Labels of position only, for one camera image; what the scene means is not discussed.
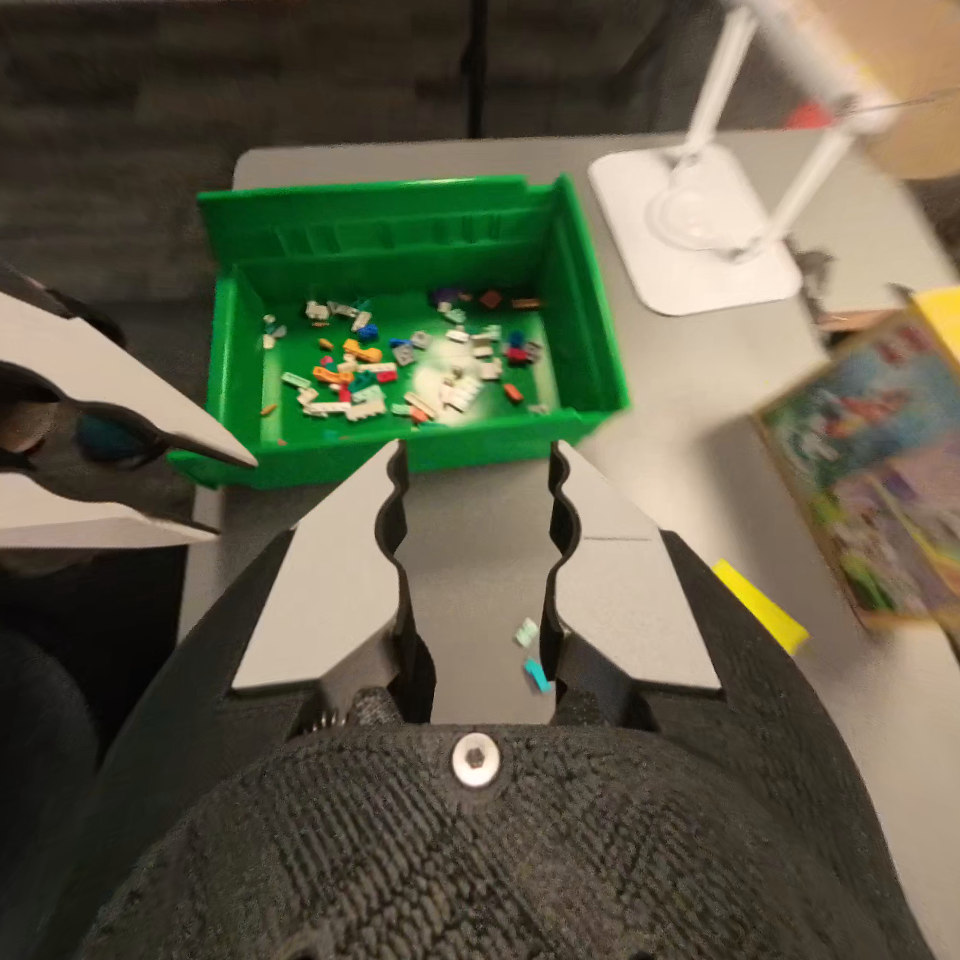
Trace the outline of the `scattered small lego pieces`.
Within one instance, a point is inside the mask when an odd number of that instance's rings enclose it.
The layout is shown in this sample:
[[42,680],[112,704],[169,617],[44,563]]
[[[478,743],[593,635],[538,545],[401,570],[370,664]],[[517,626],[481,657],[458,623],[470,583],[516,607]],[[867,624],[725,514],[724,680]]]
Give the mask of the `scattered small lego pieces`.
[[553,693],[554,683],[547,677],[545,667],[537,656],[539,641],[538,624],[529,617],[525,618],[516,628],[513,642],[523,652],[522,670],[532,689],[540,695],[548,695]]

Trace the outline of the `green plastic bin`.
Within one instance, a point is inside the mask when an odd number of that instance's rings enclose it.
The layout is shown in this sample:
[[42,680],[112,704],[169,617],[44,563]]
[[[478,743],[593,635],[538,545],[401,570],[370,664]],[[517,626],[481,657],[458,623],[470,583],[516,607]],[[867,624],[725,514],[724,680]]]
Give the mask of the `green plastic bin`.
[[[593,239],[572,180],[521,176],[354,183],[198,195],[217,262],[207,410],[256,458],[247,468],[174,452],[202,488],[279,490],[337,483],[393,440],[414,473],[546,458],[630,408]],[[354,302],[440,288],[492,288],[539,318],[558,406],[495,424],[377,431],[279,449],[264,442],[263,318],[306,301]]]

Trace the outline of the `person's torso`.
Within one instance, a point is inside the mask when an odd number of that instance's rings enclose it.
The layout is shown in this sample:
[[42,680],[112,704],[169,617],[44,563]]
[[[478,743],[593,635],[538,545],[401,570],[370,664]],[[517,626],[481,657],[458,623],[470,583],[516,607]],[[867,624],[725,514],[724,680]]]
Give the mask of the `person's torso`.
[[2,834],[40,834],[71,820],[98,749],[87,701],[66,668],[27,636],[2,631]]

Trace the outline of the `yellow sticky note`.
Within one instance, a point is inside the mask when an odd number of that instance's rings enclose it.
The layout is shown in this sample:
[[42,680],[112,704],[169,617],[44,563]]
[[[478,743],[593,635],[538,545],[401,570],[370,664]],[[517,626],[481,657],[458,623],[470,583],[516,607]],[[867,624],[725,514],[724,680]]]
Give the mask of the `yellow sticky note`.
[[726,559],[717,560],[711,569],[786,654],[796,656],[810,639],[810,632]]

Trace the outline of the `person's left hand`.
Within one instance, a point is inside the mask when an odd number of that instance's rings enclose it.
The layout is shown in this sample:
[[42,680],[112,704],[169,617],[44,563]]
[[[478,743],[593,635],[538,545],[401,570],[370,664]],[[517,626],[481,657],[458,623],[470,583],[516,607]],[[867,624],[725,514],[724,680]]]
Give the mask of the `person's left hand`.
[[55,404],[17,402],[1,407],[1,450],[26,455],[43,444],[57,418]]

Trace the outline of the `yellow lego box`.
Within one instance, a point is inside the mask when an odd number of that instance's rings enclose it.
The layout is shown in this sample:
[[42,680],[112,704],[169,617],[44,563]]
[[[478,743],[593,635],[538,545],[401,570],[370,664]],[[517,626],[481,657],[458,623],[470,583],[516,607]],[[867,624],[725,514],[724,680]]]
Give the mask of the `yellow lego box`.
[[752,418],[858,618],[958,634],[958,287],[885,312]]

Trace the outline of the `pile of mixed lego pieces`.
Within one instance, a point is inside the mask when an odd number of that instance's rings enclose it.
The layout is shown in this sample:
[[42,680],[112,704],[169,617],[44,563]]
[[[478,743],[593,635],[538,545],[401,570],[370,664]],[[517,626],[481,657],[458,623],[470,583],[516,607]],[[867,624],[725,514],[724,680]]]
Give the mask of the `pile of mixed lego pieces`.
[[539,316],[502,291],[308,299],[263,318],[255,426],[280,450],[494,425],[558,406]]

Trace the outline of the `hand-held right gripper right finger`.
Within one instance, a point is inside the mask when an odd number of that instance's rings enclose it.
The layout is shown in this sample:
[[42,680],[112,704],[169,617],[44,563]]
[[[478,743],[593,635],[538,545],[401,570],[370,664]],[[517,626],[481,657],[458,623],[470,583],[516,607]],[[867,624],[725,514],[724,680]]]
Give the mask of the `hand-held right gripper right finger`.
[[659,525],[564,440],[552,444],[539,655],[549,680],[596,695],[722,691]]

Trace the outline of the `black pole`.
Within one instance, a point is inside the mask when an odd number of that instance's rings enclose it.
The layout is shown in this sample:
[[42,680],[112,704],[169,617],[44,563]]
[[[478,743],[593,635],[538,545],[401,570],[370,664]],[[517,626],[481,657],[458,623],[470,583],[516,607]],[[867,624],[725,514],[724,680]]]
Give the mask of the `black pole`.
[[489,1],[469,1],[468,36],[461,57],[466,95],[466,136],[472,140],[483,139],[485,135],[489,6]]

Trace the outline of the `beige book stand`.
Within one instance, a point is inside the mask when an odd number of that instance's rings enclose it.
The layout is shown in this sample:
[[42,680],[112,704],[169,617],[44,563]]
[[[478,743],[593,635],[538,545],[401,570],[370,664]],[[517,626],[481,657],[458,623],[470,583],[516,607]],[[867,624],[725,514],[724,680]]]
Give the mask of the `beige book stand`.
[[[958,8],[952,2],[725,2],[726,17],[685,138],[621,150],[588,175],[627,275],[644,306],[666,317],[777,303],[798,294],[786,240],[809,209],[858,243],[866,196],[828,182],[862,140],[900,173],[958,166]],[[771,210],[718,125],[755,37],[779,57],[827,123]]]

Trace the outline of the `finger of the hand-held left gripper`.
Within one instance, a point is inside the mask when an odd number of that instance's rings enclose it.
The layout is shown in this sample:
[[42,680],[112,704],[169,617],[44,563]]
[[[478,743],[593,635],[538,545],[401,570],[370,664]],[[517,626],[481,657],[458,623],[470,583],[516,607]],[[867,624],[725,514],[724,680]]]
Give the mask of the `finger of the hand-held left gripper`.
[[4,550],[137,550],[213,543],[206,527],[161,519],[118,502],[67,498],[25,473],[1,473]]
[[4,372],[35,380],[60,399],[114,415],[187,450],[253,469],[257,458],[212,415],[82,318],[64,318],[1,294]]

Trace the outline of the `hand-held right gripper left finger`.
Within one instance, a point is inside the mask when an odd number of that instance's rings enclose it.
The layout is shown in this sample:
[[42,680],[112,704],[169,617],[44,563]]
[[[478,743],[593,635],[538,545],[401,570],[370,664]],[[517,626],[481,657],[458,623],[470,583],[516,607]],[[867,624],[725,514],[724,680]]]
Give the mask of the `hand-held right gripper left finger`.
[[233,694],[435,692],[436,668],[397,558],[408,488],[406,443],[391,440],[235,579],[231,602],[250,608],[239,620],[246,644]]

